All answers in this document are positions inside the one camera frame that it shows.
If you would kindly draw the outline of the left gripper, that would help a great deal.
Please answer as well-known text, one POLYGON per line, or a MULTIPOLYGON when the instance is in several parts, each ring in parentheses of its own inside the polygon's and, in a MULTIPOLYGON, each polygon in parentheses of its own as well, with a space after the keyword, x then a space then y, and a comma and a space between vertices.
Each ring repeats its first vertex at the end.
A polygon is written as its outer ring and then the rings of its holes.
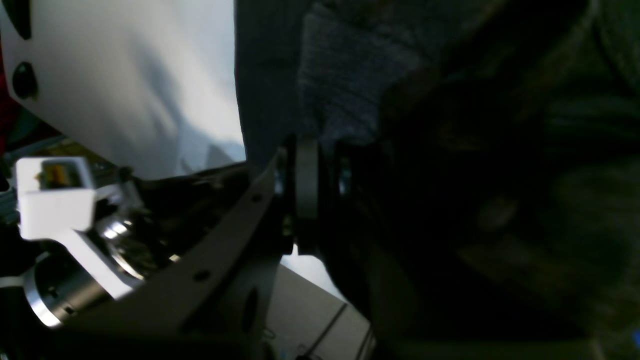
MULTIPOLYGON (((121 273, 142 282, 178 262, 249 185, 244 165, 157 180, 121 167, 104 186, 93 180, 98 200, 86 235, 121 273)), ((78 180, 70 166, 48 165, 40 182, 45 189, 62 189, 77 186, 78 180)), ((35 242, 41 241, 51 241, 54 249, 26 273, 24 290, 43 325, 57 328, 82 310, 114 299, 64 246, 49 239, 35 242)))

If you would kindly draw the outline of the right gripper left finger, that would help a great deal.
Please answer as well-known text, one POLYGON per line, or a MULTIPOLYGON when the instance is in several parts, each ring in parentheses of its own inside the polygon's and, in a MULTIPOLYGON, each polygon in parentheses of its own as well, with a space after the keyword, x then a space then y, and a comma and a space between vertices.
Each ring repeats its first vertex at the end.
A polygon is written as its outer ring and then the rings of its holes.
POLYGON ((278 264, 318 247, 321 150, 288 139, 177 262, 130 294, 72 316, 52 360, 259 360, 278 264))

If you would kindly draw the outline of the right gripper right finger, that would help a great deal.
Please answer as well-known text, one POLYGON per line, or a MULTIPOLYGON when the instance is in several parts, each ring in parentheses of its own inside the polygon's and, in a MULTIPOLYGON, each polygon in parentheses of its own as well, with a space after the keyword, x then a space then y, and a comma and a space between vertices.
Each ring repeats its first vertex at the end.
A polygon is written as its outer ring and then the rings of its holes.
POLYGON ((374 319, 372 256, 378 244, 367 193, 362 191, 358 160, 363 148, 345 141, 326 153, 320 255, 342 296, 368 321, 374 319))

